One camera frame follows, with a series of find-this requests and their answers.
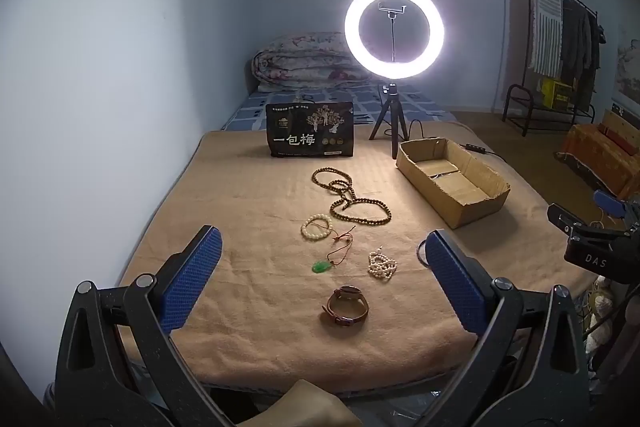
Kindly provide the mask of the black clothes rack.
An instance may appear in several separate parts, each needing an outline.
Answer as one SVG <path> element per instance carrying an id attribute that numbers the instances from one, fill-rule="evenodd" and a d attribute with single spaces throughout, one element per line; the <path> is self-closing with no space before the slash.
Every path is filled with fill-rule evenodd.
<path id="1" fill-rule="evenodd" d="M 522 75 L 506 88 L 501 120 L 521 136 L 592 124 L 603 43 L 599 13 L 582 0 L 526 0 Z"/>

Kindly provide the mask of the red leather strap watch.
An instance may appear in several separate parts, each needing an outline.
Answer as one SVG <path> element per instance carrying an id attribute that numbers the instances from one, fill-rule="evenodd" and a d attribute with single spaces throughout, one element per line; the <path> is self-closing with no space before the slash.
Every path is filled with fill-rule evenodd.
<path id="1" fill-rule="evenodd" d="M 334 324 L 352 326 L 368 317 L 370 307 L 359 288 L 343 285 L 333 291 L 322 310 Z"/>

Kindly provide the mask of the open cardboard box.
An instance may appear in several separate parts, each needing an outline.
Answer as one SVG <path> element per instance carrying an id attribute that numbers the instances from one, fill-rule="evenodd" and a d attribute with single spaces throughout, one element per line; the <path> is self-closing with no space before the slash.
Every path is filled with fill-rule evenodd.
<path id="1" fill-rule="evenodd" d="M 511 191 L 497 171 L 445 138 L 401 143 L 396 165 L 453 230 L 498 212 Z"/>

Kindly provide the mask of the yellow box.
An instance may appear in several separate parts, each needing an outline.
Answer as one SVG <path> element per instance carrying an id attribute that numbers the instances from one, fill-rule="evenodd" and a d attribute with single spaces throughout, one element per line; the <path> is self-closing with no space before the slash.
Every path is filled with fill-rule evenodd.
<path id="1" fill-rule="evenodd" d="M 539 83 L 542 105 L 553 110 L 567 110 L 573 98 L 573 88 L 566 83 L 544 77 Z"/>

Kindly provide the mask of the dark hanging clothes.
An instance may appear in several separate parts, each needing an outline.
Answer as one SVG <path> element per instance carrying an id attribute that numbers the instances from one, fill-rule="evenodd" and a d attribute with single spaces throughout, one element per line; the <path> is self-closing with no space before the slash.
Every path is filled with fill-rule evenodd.
<path id="1" fill-rule="evenodd" d="M 596 14 L 576 0 L 563 0 L 561 81 L 573 89 L 573 104 L 587 112 L 600 68 L 604 30 Z"/>

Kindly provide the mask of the wooden box on table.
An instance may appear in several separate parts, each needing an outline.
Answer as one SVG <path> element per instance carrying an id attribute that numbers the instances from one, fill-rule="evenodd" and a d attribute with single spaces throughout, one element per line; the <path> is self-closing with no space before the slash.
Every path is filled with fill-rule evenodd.
<path id="1" fill-rule="evenodd" d="M 620 116 L 616 110 L 607 109 L 602 119 L 603 126 L 615 132 L 618 136 L 634 147 L 639 146 L 639 129 L 631 122 Z"/>

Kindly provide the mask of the black printed snack bag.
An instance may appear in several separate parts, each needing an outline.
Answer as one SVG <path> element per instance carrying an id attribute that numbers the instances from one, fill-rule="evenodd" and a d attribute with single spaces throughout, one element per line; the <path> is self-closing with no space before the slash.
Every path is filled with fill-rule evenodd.
<path id="1" fill-rule="evenodd" d="M 266 121 L 267 142 L 274 157 L 354 155 L 352 102 L 268 104 Z"/>

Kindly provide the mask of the landscape wall painting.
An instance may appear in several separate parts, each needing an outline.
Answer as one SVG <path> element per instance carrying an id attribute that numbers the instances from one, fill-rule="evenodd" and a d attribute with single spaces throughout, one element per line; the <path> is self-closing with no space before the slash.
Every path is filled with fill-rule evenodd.
<path id="1" fill-rule="evenodd" d="M 629 37 L 623 27 L 618 36 L 615 94 L 639 105 L 639 38 Z"/>

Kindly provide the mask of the white striped hanging towel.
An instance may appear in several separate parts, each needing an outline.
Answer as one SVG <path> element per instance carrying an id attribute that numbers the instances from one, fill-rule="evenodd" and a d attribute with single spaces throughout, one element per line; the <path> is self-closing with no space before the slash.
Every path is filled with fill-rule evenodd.
<path id="1" fill-rule="evenodd" d="M 562 60 L 563 0 L 530 0 L 532 33 L 529 68 L 536 74 L 559 78 Z"/>

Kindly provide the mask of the black tripod stand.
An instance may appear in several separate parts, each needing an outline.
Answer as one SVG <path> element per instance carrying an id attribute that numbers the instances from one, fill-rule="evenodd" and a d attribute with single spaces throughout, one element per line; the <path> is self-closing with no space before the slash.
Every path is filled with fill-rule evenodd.
<path id="1" fill-rule="evenodd" d="M 390 139 L 392 139 L 392 153 L 390 155 L 392 155 L 393 159 L 396 159 L 399 152 L 399 144 L 409 139 L 409 131 L 397 84 L 391 82 L 387 86 L 385 94 L 386 100 L 382 104 L 381 112 L 378 114 L 378 119 L 375 121 L 369 139 L 374 140 L 376 138 L 381 124 L 383 124 L 386 117 L 390 117 L 388 121 L 390 124 Z"/>

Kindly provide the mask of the orange covered low table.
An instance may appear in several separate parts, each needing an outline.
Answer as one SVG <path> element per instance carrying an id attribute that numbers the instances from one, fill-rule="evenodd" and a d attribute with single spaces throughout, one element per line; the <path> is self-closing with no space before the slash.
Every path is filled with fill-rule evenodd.
<path id="1" fill-rule="evenodd" d="M 639 194 L 639 155 L 629 155 L 595 124 L 574 124 L 556 157 L 576 162 L 618 199 Z"/>

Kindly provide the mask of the folded floral quilt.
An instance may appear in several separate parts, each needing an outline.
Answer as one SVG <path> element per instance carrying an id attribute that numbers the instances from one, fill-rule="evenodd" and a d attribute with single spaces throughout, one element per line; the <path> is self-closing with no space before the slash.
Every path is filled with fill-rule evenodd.
<path id="1" fill-rule="evenodd" d="M 311 31 L 273 39 L 250 61 L 260 91 L 331 88 L 366 81 L 341 31 Z"/>

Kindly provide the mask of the dark blue bangle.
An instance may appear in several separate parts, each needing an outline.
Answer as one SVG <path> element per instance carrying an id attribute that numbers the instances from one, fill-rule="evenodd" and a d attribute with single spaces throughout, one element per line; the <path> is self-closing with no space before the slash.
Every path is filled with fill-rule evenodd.
<path id="1" fill-rule="evenodd" d="M 423 241 L 418 245 L 418 247 L 416 247 L 416 257 L 420 261 L 421 265 L 423 265 L 425 268 L 428 268 L 430 266 L 427 261 L 425 239 L 423 239 Z"/>

